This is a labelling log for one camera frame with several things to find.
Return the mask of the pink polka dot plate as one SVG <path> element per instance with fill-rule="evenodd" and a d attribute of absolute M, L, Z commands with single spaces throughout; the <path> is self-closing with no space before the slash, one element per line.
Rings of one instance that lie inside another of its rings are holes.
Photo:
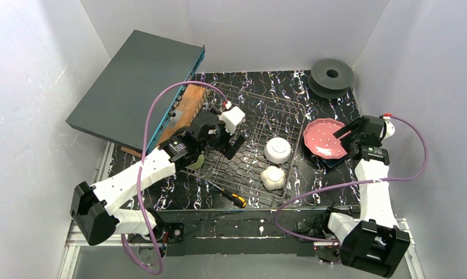
<path fill-rule="evenodd" d="M 341 159 L 347 155 L 347 151 L 334 133 L 344 126 L 344 123 L 334 119 L 316 119 L 302 133 L 304 144 L 314 155 L 323 159 Z"/>

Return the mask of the pink patterned bowl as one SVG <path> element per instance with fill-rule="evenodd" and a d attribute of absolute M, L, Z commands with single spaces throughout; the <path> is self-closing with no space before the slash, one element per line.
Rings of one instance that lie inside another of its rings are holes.
<path fill-rule="evenodd" d="M 274 164 L 286 163 L 291 156 L 291 145 L 284 138 L 272 138 L 264 147 L 264 155 Z"/>

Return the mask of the white flower shaped bowl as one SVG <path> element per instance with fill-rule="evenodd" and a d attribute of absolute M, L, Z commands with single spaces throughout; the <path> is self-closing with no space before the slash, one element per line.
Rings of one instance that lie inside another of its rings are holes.
<path fill-rule="evenodd" d="M 284 170 L 276 166 L 269 166 L 261 172 L 260 179 L 263 186 L 268 191 L 275 191 L 284 188 L 286 181 L 286 174 Z"/>

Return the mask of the light green ceramic mug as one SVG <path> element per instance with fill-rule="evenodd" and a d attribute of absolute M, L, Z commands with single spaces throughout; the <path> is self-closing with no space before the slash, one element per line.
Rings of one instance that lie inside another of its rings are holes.
<path fill-rule="evenodd" d="M 202 165 L 204 164 L 204 161 L 205 161 L 205 153 L 203 152 L 197 157 L 196 161 L 189 164 L 186 168 L 191 169 L 191 170 L 200 169 Z"/>

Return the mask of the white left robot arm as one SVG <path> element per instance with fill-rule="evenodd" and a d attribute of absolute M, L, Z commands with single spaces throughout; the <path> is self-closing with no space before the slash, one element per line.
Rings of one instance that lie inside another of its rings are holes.
<path fill-rule="evenodd" d="M 234 144 L 230 140 L 244 122 L 245 113 L 237 106 L 220 114 L 199 112 L 189 126 L 175 131 L 143 162 L 93 185 L 85 181 L 78 184 L 70 215 L 87 243 L 99 245 L 114 234 L 148 235 L 156 227 L 152 213 L 122 209 L 122 204 L 152 184 L 199 162 L 207 151 L 218 151 L 232 159 L 245 138 L 239 136 Z"/>

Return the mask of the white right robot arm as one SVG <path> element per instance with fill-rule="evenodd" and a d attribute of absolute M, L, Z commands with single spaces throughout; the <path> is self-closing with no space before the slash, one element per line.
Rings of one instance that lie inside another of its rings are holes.
<path fill-rule="evenodd" d="M 335 257 L 348 267 L 384 278 L 397 269 L 411 241 L 398 228 L 390 202 L 388 151 L 382 141 L 395 133 L 390 115 L 361 116 L 350 124 L 315 120 L 303 132 L 305 146 L 324 159 L 348 157 L 355 163 L 360 194 L 360 221 L 350 210 L 327 208 L 312 224 L 302 221 L 296 232 L 336 240 Z"/>

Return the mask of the dark blue plate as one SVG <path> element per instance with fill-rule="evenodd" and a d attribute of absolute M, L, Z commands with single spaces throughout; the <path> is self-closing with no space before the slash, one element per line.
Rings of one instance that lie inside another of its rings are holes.
<path fill-rule="evenodd" d="M 333 168 L 340 164 L 341 162 L 344 162 L 345 158 L 340 158 L 340 159 L 323 159 L 323 163 L 328 167 L 328 168 Z"/>

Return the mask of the yellow black screwdriver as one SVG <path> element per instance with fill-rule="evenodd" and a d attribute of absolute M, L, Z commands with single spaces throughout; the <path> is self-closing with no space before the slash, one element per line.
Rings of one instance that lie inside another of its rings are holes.
<path fill-rule="evenodd" d="M 214 186 L 216 189 L 218 189 L 228 200 L 230 200 L 235 206 L 238 208 L 245 208 L 247 205 L 246 200 L 242 197 L 239 196 L 238 194 L 235 194 L 223 187 L 220 187 L 216 184 L 211 184 Z"/>

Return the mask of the black filament spool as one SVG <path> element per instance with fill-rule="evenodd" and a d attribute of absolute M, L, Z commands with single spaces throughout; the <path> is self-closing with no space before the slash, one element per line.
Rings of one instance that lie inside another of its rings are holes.
<path fill-rule="evenodd" d="M 322 59 L 311 67 L 308 77 L 310 90 L 326 99 L 337 99 L 350 89 L 355 78 L 353 69 L 337 59 Z"/>

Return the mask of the dark grey flat box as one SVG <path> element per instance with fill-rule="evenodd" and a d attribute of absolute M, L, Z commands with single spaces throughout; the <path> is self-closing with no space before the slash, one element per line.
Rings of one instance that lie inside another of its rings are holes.
<path fill-rule="evenodd" d="M 185 86 L 165 88 L 194 77 L 204 59 L 195 46 L 134 30 L 66 119 L 73 129 L 141 151 L 153 148 L 170 120 L 170 110 Z"/>

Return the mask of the wooden board with bracket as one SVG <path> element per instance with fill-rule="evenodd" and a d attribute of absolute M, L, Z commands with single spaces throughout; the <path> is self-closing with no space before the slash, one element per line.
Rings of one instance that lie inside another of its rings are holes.
<path fill-rule="evenodd" d="M 184 94 L 181 96 L 181 100 L 178 102 L 178 105 L 172 111 L 172 115 L 166 115 L 165 120 L 162 125 L 158 127 L 156 132 L 151 131 L 153 120 L 162 120 L 162 117 L 158 117 L 158 108 L 159 105 L 155 107 L 151 114 L 151 119 L 149 121 L 148 136 L 151 146 L 147 150 L 147 153 L 150 153 L 154 148 L 159 146 L 160 143 L 168 139 L 173 135 L 178 129 L 185 126 L 189 126 L 192 119 L 199 113 L 202 106 L 204 105 L 206 98 L 208 97 L 210 90 L 199 87 L 198 85 L 188 85 L 184 91 Z"/>

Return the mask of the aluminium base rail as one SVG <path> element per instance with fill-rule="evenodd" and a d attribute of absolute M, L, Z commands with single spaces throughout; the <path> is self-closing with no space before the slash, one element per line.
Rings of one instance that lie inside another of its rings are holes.
<path fill-rule="evenodd" d="M 105 142 L 99 160 L 96 181 L 108 178 L 112 154 L 115 145 Z M 298 228 L 312 226 L 325 209 L 290 209 L 287 219 L 279 220 Z M 321 244 L 309 244 L 309 241 L 296 240 L 286 236 L 275 226 L 274 209 L 198 209 L 198 210 L 151 210 L 151 217 L 157 225 L 154 229 L 158 242 L 165 241 L 167 255 L 261 255 L 261 254 L 297 254 L 303 257 L 318 257 L 321 263 L 335 265 L 340 260 L 336 245 L 322 241 Z M 67 245 L 75 246 L 111 246 L 122 244 L 121 232 L 117 225 L 110 226 L 106 221 L 92 221 L 99 217 L 91 210 L 86 215 L 75 213 L 76 220 L 71 225 Z M 416 255 L 414 241 L 407 221 L 397 219 L 398 228 L 410 234 L 411 244 L 404 253 L 411 278 L 425 278 Z"/>

